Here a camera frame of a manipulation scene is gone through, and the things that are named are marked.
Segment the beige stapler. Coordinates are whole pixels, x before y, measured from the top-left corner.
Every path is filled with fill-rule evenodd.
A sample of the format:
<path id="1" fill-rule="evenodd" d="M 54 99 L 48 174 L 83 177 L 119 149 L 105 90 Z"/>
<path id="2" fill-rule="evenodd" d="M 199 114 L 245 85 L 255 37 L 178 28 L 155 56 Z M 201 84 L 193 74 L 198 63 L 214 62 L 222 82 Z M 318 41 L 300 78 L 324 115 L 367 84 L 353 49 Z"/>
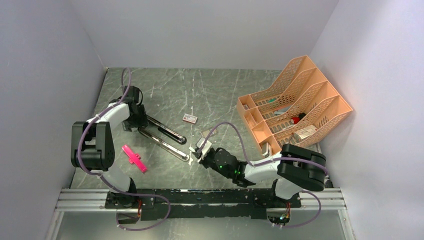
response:
<path id="1" fill-rule="evenodd" d="M 147 129 L 138 128 L 137 130 L 138 130 L 138 132 L 140 134 L 142 134 L 143 136 L 151 139 L 155 144 L 157 144 L 162 149 L 166 150 L 168 153 L 170 153 L 171 155 L 175 156 L 179 160 L 181 160 L 183 162 L 188 162 L 189 161 L 189 158 L 190 157 L 189 157 L 188 154 L 186 154 L 183 151 L 177 149 L 176 147 L 170 145 L 169 143 L 167 143 L 166 141 L 164 141 L 162 138 L 156 136 L 155 134 L 151 133 Z"/>

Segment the black stapler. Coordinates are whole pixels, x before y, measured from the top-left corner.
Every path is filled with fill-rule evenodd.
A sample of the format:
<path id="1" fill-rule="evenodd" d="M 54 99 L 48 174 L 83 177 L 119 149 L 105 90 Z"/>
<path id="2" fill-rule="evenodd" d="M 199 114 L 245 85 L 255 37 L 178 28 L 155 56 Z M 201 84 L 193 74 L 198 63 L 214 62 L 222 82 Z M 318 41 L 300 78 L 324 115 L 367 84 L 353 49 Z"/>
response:
<path id="1" fill-rule="evenodd" d="M 169 138 L 173 139 L 175 142 L 179 143 L 180 145 L 184 145 L 187 142 L 187 138 L 176 131 L 172 130 L 165 124 L 161 123 L 160 121 L 156 120 L 155 118 L 147 115 L 147 120 L 152 123 L 154 126 L 157 127 L 157 129 L 168 136 Z"/>

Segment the red white staple box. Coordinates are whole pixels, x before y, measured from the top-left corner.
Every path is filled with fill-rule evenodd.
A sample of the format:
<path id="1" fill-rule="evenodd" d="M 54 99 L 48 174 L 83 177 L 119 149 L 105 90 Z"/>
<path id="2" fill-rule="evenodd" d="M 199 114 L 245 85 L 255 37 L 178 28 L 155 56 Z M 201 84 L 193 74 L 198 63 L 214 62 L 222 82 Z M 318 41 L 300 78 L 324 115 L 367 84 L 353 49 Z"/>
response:
<path id="1" fill-rule="evenodd" d="M 187 123 L 196 124 L 198 117 L 185 113 L 182 120 Z"/>

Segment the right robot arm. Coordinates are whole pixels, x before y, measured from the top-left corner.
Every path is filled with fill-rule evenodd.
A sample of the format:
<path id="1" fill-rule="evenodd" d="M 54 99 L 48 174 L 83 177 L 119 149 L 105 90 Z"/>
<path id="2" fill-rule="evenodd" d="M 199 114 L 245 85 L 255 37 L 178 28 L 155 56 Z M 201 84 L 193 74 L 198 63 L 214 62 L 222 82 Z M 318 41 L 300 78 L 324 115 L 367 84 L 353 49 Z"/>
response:
<path id="1" fill-rule="evenodd" d="M 204 148 L 190 148 L 197 162 L 211 168 L 242 188 L 272 179 L 275 180 L 270 202 L 282 207 L 302 190 L 321 192 L 328 175 L 325 155 L 303 147 L 285 144 L 274 155 L 251 163 L 238 160 L 227 150 L 214 149 L 210 142 Z"/>

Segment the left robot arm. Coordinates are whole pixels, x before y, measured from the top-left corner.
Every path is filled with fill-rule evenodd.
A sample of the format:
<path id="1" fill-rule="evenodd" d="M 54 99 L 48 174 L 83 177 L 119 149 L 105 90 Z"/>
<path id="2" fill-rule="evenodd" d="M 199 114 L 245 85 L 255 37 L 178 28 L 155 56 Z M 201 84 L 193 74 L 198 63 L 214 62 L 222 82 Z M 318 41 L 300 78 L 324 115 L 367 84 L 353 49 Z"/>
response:
<path id="1" fill-rule="evenodd" d="M 70 161 L 88 175 L 103 180 L 126 208 L 139 200 L 131 177 L 114 166 L 115 147 L 112 131 L 118 126 L 126 132 L 148 126 L 142 91 L 135 86 L 124 88 L 125 96 L 114 99 L 108 107 L 86 121 L 76 121 L 71 128 Z"/>

